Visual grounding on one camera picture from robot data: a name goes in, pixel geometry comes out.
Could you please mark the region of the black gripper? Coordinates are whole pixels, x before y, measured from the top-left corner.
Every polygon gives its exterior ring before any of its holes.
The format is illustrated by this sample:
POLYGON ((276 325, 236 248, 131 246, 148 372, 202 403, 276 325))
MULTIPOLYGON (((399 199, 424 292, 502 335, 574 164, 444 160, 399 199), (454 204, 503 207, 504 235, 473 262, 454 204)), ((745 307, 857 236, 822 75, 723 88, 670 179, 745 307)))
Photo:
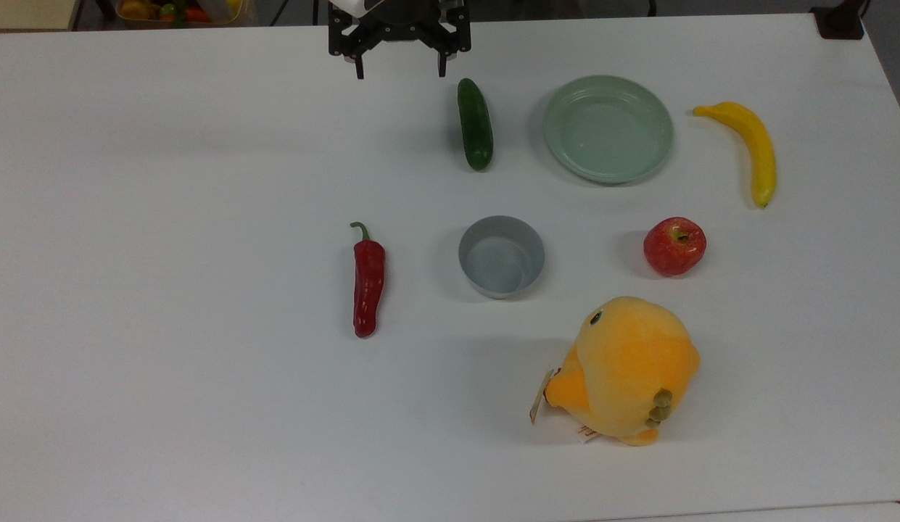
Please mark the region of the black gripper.
POLYGON ((437 75, 452 57, 471 50, 469 10, 464 1, 330 1, 329 53, 344 57, 364 79, 364 47, 420 41, 437 47, 437 75))

